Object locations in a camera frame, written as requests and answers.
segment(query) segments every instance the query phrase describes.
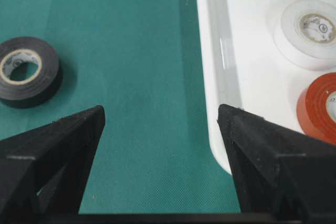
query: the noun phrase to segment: black electrical tape roll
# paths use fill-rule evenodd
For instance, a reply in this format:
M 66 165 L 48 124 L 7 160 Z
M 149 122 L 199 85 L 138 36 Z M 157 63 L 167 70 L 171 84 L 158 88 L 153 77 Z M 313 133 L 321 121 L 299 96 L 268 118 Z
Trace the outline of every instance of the black electrical tape roll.
M 10 75 L 22 63 L 38 66 L 26 80 L 13 81 Z M 36 106 L 59 88 L 62 71 L 56 51 L 41 39 L 19 37 L 0 44 L 0 99 L 16 108 Z

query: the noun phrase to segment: red electrical tape roll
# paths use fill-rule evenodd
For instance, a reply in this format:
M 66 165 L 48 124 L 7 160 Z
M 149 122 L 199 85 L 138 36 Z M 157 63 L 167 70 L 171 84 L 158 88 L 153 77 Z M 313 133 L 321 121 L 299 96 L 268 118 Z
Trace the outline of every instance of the red electrical tape roll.
M 336 73 L 320 76 L 304 90 L 297 117 L 308 136 L 336 144 Z

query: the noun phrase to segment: teal cloth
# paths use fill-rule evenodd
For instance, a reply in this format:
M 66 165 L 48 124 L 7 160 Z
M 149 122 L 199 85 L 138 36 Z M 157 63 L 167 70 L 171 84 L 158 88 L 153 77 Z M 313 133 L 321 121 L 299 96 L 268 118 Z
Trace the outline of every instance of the teal cloth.
M 48 102 L 0 104 L 0 139 L 105 108 L 82 213 L 239 211 L 209 147 L 196 0 L 0 3 L 0 41 L 44 39 L 64 69 Z

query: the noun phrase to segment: white electrical tape roll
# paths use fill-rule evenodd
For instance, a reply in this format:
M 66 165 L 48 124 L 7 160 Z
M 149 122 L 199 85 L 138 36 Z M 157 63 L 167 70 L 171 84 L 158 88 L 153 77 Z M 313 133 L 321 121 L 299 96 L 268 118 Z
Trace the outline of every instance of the white electrical tape roll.
M 311 70 L 336 66 L 336 8 L 322 1 L 301 0 L 288 6 L 274 40 L 292 63 Z

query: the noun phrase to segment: green fabric surface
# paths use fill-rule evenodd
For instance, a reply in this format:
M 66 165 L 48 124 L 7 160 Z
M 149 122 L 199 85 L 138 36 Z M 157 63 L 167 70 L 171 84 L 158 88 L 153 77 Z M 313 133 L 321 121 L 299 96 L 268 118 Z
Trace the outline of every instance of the green fabric surface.
M 0 139 L 104 106 L 81 212 L 239 211 L 209 147 L 196 0 L 0 3 L 0 41 L 44 39 L 64 69 L 48 102 L 0 104 Z

